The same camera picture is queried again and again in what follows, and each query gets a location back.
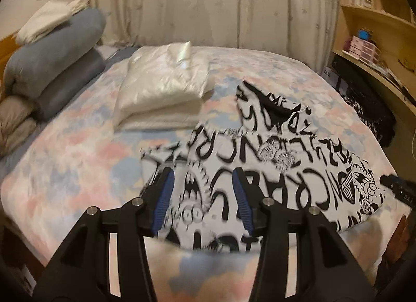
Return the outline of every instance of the folded white garment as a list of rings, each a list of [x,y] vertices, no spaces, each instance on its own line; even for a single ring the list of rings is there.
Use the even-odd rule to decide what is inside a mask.
[[[113,113],[115,129],[192,127],[202,97],[214,88],[209,65],[191,43],[143,47],[128,62]]]
[[[16,35],[16,43],[21,46],[34,43],[87,6],[84,0],[74,0],[70,3],[48,1],[20,29]]]

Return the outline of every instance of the tie-dye bed sheet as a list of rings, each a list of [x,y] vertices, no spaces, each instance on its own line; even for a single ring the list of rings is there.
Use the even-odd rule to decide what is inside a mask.
[[[206,53],[216,86],[203,119],[217,128],[237,128],[236,87],[242,80],[313,109],[318,135],[339,137],[366,159],[375,178],[394,172],[371,131],[355,111],[306,65],[273,53],[233,48],[194,48]],[[47,264],[68,231],[91,205],[121,206],[143,186],[140,150],[176,142],[190,130],[116,132],[112,113],[127,60],[115,64],[52,121],[1,186],[5,212],[37,257]],[[374,272],[400,217],[409,208],[387,191],[383,206],[366,222],[342,233],[359,264]],[[258,254],[188,252],[146,240],[159,301],[247,301]],[[116,250],[112,249],[112,291],[117,293]],[[289,282],[294,289],[295,271]]]

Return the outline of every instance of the curtain fold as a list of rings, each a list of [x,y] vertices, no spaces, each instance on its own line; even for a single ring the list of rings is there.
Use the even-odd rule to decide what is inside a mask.
[[[338,0],[90,0],[107,16],[109,45],[195,46],[265,50],[320,72],[335,31]]]

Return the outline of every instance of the graphic print shirt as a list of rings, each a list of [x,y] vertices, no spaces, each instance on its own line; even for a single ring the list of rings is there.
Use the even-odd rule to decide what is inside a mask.
[[[237,87],[236,101],[240,129],[199,124],[189,140],[143,152],[147,185],[164,167],[175,176],[159,238],[188,249],[259,250],[260,239],[244,229],[238,212],[232,187],[236,168],[265,197],[288,208],[319,207],[339,232],[381,206],[384,190],[368,163],[340,140],[317,137],[309,107],[265,95],[246,81]]]

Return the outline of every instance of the silver bolt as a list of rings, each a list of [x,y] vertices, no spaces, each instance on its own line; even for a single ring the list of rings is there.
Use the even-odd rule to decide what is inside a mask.
[[[312,215],[318,215],[321,211],[316,206],[310,206],[308,209],[308,212],[311,213]]]
[[[88,215],[94,215],[98,212],[98,208],[96,206],[91,206],[87,209]]]
[[[273,198],[271,198],[271,197],[265,197],[264,199],[263,199],[263,204],[265,205],[265,206],[273,206],[274,204],[275,204],[275,201],[273,200]]]
[[[144,203],[143,199],[141,197],[135,197],[132,200],[132,205],[133,206],[141,206]]]

